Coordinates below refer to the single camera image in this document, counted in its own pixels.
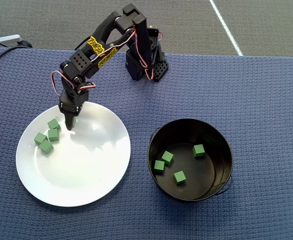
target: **plate rim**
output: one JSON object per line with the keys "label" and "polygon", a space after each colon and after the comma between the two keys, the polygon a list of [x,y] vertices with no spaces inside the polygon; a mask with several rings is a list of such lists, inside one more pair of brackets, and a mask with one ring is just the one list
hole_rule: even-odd
{"label": "plate rim", "polygon": [[100,196],[99,198],[93,200],[93,201],[88,201],[86,203],[81,203],[81,204],[70,204],[70,205],[63,205],[63,204],[53,204],[53,203],[50,203],[44,199],[41,198],[41,196],[36,196],[30,189],[28,189],[24,183],[24,181],[22,180],[21,176],[20,176],[20,173],[19,173],[19,169],[18,169],[18,149],[19,149],[19,146],[20,146],[20,143],[21,143],[21,139],[22,139],[22,136],[25,134],[26,130],[30,127],[30,125],[33,123],[33,121],[35,119],[37,119],[38,117],[40,117],[41,115],[45,114],[47,111],[50,111],[51,109],[54,109],[54,108],[59,108],[58,105],[54,105],[50,108],[48,108],[47,110],[41,112],[38,116],[36,116],[28,125],[27,127],[24,129],[19,141],[18,141],[18,144],[17,144],[17,147],[16,147],[16,151],[15,151],[15,168],[16,168],[16,171],[17,171],[17,175],[23,185],[23,187],[32,195],[34,196],[35,198],[37,198],[38,200],[46,203],[46,204],[49,204],[49,205],[52,205],[52,206],[57,206],[57,207],[63,207],[63,208],[72,208],[72,207],[79,207],[79,206],[84,206],[84,205],[87,205],[87,204],[91,204],[95,201],[98,201],[99,199],[105,197],[107,194],[109,194],[120,182],[121,180],[123,179],[124,175],[126,174],[127,170],[128,170],[128,166],[129,166],[129,163],[130,163],[130,159],[131,159],[131,140],[130,140],[130,135],[128,133],[128,130],[125,126],[125,124],[122,122],[122,120],[118,117],[118,115],[116,115],[113,111],[111,111],[110,109],[108,109],[107,107],[101,105],[101,104],[98,104],[98,103],[95,103],[95,102],[85,102],[84,103],[85,105],[97,105],[99,107],[102,107],[104,109],[106,109],[107,111],[110,111],[116,118],[118,118],[118,120],[121,122],[121,124],[123,125],[125,131],[126,131],[126,134],[127,134],[127,137],[128,137],[128,144],[129,144],[129,153],[128,153],[128,162],[127,162],[127,165],[125,166],[125,171],[123,172],[123,175],[121,176],[120,180],[104,195]]}

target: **green cube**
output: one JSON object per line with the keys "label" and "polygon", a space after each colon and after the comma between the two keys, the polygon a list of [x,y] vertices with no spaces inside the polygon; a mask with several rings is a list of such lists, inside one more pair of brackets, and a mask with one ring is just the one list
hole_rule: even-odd
{"label": "green cube", "polygon": [[166,165],[169,165],[173,159],[173,154],[171,152],[165,151],[161,159],[165,162]]}
{"label": "green cube", "polygon": [[178,185],[178,184],[181,184],[181,183],[184,183],[186,181],[186,176],[185,174],[183,173],[183,171],[178,171],[176,172],[174,175],[173,175],[173,178],[174,178],[174,181],[175,183]]}
{"label": "green cube", "polygon": [[53,149],[53,145],[48,140],[44,140],[39,146],[43,152],[48,154]]}
{"label": "green cube", "polygon": [[54,129],[49,129],[49,131],[47,132],[47,136],[48,139],[50,139],[50,141],[58,141],[59,140],[59,132],[56,128]]}
{"label": "green cube", "polygon": [[51,121],[49,121],[47,123],[47,125],[50,129],[58,129],[59,130],[61,128],[56,119],[52,119]]}
{"label": "green cube", "polygon": [[203,147],[202,144],[194,145],[193,153],[195,157],[203,156],[205,154],[205,148]]}
{"label": "green cube", "polygon": [[36,144],[41,144],[43,143],[44,140],[48,140],[48,138],[46,135],[42,134],[41,132],[39,132],[34,138],[34,141]]}
{"label": "green cube", "polygon": [[158,173],[162,173],[164,169],[165,169],[165,162],[164,161],[155,160],[154,171],[156,171]]}

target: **gray carpet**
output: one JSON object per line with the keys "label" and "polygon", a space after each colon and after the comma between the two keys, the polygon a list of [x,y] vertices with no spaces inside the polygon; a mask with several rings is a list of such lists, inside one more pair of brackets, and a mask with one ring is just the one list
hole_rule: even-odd
{"label": "gray carpet", "polygon": [[[163,32],[167,53],[237,54],[209,0],[0,0],[0,37],[20,34],[35,48],[72,50],[130,2]],[[293,57],[293,0],[214,2],[244,55]]]}

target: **table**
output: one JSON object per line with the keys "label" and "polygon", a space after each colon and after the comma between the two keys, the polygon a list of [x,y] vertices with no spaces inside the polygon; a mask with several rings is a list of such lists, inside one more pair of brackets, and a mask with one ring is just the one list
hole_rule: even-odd
{"label": "table", "polygon": [[[102,199],[63,208],[24,188],[15,153],[27,125],[58,104],[50,73],[71,53],[15,49],[0,60],[0,239],[293,239],[293,57],[168,54],[156,83],[131,80],[116,54],[91,79],[89,101],[126,126],[128,169]],[[156,187],[149,139],[179,118],[208,122],[230,143],[234,183],[224,194],[179,203]]]}

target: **bucket handle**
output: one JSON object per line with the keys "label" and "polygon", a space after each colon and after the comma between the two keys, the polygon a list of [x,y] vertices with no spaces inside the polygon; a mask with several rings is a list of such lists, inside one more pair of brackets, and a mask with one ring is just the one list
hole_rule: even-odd
{"label": "bucket handle", "polygon": [[230,175],[230,177],[231,177],[231,183],[230,183],[230,185],[226,188],[226,189],[224,189],[223,191],[220,191],[220,192],[217,192],[216,194],[214,194],[214,196],[217,196],[217,195],[220,195],[220,194],[223,194],[223,193],[225,193],[227,190],[229,190],[229,188],[232,186],[232,184],[233,184],[233,178],[232,178],[232,175]]}
{"label": "bucket handle", "polygon": [[153,136],[156,134],[156,132],[160,129],[161,127],[158,127],[156,130],[154,130],[154,132],[152,133],[151,137],[150,137],[150,143],[151,140],[153,139]]}

